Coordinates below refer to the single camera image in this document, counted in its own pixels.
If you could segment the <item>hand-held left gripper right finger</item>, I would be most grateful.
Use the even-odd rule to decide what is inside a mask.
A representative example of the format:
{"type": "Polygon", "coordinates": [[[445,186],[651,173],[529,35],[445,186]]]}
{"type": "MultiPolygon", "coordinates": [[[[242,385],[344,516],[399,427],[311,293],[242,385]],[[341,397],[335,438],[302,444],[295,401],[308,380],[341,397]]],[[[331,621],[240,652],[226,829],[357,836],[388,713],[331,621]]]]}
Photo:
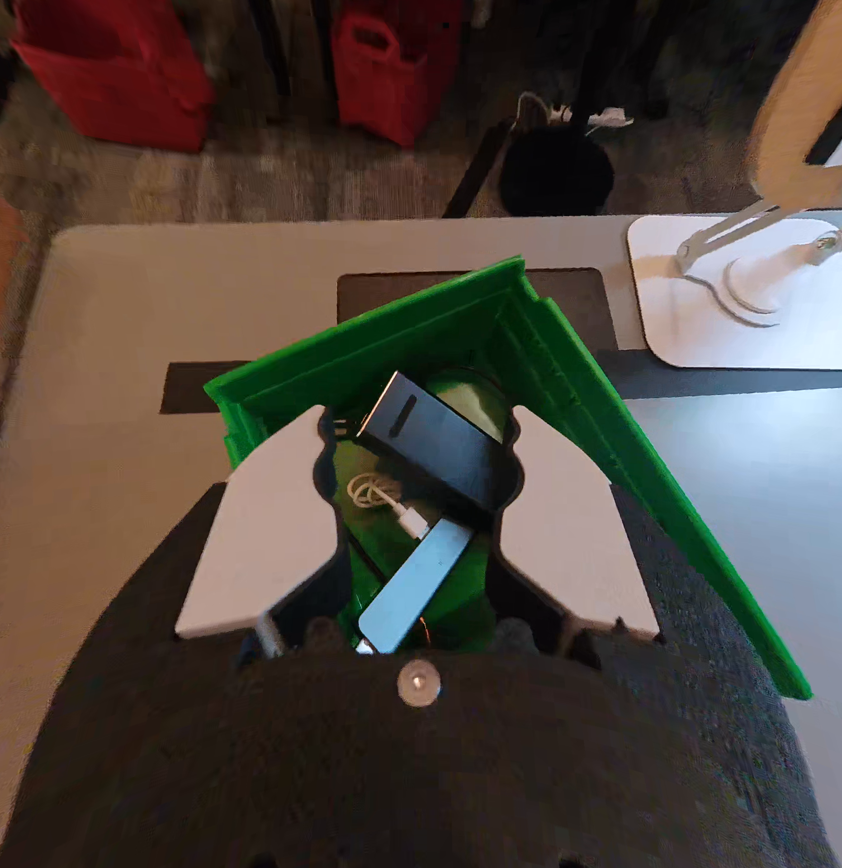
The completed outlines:
{"type": "Polygon", "coordinates": [[[662,633],[610,480],[568,437],[526,406],[512,411],[518,483],[497,514],[491,602],[530,625],[537,642],[582,631],[662,633]]]}

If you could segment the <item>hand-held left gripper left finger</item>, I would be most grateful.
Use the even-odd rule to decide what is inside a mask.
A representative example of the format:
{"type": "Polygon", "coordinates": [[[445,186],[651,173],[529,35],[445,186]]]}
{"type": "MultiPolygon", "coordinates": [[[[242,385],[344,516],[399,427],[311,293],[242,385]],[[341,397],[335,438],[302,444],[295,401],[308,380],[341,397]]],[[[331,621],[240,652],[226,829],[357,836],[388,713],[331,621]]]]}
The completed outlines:
{"type": "Polygon", "coordinates": [[[254,629],[303,642],[351,599],[350,553],[334,503],[330,410],[314,405],[231,473],[175,623],[181,639],[254,629]]]}

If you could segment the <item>grey slim usb hub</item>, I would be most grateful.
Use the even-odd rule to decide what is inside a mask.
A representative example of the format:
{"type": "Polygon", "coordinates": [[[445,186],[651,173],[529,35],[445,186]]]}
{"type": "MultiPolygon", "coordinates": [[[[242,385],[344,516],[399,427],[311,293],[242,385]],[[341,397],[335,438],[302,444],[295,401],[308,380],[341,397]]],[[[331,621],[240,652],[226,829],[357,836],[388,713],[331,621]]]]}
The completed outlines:
{"type": "Polygon", "coordinates": [[[433,526],[360,615],[359,655],[399,648],[474,536],[445,517],[433,526]]]}

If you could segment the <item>black multi-port usb hub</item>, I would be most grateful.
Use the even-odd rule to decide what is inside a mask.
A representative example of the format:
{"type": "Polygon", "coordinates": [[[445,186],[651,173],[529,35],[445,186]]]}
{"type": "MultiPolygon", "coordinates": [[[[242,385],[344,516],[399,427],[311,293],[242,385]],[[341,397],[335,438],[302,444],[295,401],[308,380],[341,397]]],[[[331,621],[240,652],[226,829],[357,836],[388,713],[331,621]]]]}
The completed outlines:
{"type": "Polygon", "coordinates": [[[514,490],[503,443],[394,371],[354,437],[466,511],[492,516],[514,490]]]}

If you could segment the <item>green plastic bin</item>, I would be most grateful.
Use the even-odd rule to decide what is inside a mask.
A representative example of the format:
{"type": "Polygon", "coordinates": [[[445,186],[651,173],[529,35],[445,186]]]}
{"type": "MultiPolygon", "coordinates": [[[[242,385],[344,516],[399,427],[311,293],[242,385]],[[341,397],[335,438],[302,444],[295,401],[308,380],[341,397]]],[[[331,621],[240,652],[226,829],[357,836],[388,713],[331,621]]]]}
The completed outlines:
{"type": "Polygon", "coordinates": [[[806,676],[600,364],[519,256],[460,275],[220,375],[204,390],[220,410],[230,466],[310,406],[369,409],[400,371],[490,373],[628,490],[727,604],[786,698],[814,696],[806,676]]]}

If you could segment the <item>white document stand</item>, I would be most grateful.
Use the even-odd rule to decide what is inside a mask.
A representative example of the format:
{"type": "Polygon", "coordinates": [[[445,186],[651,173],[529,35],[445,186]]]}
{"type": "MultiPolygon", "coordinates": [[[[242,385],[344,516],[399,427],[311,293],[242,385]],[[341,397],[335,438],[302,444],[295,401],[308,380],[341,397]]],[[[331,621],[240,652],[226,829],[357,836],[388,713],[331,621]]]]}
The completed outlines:
{"type": "Polygon", "coordinates": [[[687,369],[842,372],[842,1],[818,2],[756,115],[758,201],[646,215],[627,244],[648,349],[687,369]]]}

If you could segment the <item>black round waste bin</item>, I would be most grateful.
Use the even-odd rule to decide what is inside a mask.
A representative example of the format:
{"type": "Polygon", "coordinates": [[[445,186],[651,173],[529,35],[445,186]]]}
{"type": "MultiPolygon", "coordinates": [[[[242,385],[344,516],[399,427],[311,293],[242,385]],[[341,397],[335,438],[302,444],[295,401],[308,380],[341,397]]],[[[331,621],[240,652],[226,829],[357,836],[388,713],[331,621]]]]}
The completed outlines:
{"type": "Polygon", "coordinates": [[[599,214],[614,186],[606,151],[570,126],[516,136],[502,159],[499,196],[515,218],[599,214]]]}

